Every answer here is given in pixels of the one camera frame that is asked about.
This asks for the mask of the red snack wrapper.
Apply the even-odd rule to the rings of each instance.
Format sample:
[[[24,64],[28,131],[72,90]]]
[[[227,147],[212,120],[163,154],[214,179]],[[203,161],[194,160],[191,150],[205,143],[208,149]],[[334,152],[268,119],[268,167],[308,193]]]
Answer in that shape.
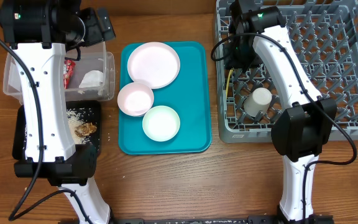
[[[72,60],[65,60],[63,65],[63,87],[68,88],[71,77],[74,74],[76,63]]]

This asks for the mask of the small pink plate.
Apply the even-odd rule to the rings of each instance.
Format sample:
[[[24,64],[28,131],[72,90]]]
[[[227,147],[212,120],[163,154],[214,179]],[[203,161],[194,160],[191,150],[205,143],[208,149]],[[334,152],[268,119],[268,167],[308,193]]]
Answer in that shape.
[[[153,103],[153,91],[147,85],[139,82],[125,85],[117,96],[119,109],[128,116],[143,116],[151,109]]]

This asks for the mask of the large pink plate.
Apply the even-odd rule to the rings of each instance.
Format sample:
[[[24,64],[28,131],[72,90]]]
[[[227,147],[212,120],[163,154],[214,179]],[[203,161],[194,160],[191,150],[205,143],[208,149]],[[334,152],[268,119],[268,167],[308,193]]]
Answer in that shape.
[[[162,42],[147,42],[130,54],[127,71],[132,81],[159,89],[176,79],[180,65],[180,58],[171,46]]]

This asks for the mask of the brown food scraps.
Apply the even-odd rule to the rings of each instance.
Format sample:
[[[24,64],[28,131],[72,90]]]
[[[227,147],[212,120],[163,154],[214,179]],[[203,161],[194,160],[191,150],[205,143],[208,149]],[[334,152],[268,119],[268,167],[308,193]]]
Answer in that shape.
[[[97,131],[97,126],[94,125],[93,123],[83,123],[75,128],[74,133],[79,138],[85,138],[90,134],[95,133],[96,131]]]

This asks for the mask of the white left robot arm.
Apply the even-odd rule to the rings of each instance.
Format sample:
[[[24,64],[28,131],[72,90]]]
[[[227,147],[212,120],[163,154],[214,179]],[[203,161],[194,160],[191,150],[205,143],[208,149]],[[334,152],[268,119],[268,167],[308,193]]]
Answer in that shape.
[[[112,223],[94,174],[97,148],[71,136],[63,65],[66,53],[115,38],[104,8],[79,1],[4,1],[0,45],[15,60],[21,80],[26,143],[14,164],[18,177],[47,179],[70,201],[80,223]]]

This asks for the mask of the beige rice grains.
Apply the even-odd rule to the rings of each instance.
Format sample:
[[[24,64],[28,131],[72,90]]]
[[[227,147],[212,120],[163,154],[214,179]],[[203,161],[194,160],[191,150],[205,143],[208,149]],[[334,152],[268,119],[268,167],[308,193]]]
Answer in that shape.
[[[69,109],[67,110],[67,118],[68,124],[71,132],[71,136],[74,140],[75,144],[87,144],[91,142],[91,135],[85,138],[79,138],[75,133],[74,130],[77,126],[83,123],[93,123],[96,125],[95,121],[91,121],[91,116],[94,115],[92,109],[89,108],[79,108],[79,109]]]

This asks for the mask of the yellow plastic spoon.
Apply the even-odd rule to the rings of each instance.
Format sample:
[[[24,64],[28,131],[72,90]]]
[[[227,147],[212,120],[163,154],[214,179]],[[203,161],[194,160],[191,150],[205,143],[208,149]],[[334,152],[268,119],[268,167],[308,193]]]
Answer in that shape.
[[[234,71],[234,68],[231,68],[231,69],[229,70],[228,75],[227,75],[226,89],[225,89],[225,91],[226,91],[226,99],[228,98],[229,84],[230,84],[230,81],[231,81],[231,76],[232,76],[233,71]]]

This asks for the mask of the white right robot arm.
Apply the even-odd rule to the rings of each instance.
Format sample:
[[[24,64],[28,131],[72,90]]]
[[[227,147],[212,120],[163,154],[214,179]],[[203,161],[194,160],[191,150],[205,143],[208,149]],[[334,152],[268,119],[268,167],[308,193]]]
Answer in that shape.
[[[283,109],[271,130],[272,143],[283,159],[283,193],[274,223],[333,223],[331,215],[314,214],[311,193],[314,170],[321,163],[319,155],[333,127],[352,148],[352,157],[343,164],[351,164],[357,157],[355,143],[334,120],[337,104],[332,98],[323,98],[307,77],[278,7],[234,1],[229,11],[229,35],[214,46],[223,47],[223,56],[212,52],[212,60],[243,70],[264,65]]]

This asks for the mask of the white plastic cup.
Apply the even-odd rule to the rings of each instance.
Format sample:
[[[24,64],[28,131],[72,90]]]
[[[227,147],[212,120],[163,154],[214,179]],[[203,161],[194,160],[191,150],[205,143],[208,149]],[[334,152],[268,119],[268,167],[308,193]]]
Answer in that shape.
[[[260,112],[267,112],[271,101],[272,94],[268,89],[257,88],[245,100],[244,110],[251,117],[256,117]]]

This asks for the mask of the pale green bowl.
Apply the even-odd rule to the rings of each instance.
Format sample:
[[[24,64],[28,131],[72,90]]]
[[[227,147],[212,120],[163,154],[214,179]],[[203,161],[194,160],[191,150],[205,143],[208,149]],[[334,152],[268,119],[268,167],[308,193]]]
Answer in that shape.
[[[179,132],[180,117],[171,107],[154,106],[144,115],[142,129],[153,141],[169,141]]]

